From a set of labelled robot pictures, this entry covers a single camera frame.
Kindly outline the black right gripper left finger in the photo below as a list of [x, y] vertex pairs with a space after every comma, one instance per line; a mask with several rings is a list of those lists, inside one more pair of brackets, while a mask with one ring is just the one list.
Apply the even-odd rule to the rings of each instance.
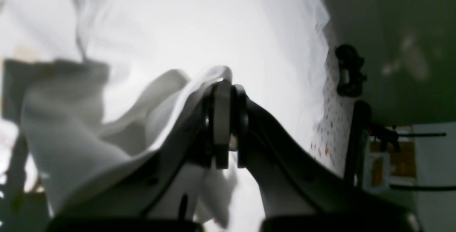
[[47, 231], [201, 232], [193, 214], [212, 159], [228, 167], [231, 103], [228, 80], [192, 93], [156, 152], [84, 182]]

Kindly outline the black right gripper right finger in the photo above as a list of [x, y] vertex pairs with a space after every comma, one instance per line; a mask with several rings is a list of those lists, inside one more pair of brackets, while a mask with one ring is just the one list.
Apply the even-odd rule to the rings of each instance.
[[232, 86], [238, 160], [260, 188], [261, 232], [421, 232], [415, 213], [329, 172], [265, 109]]

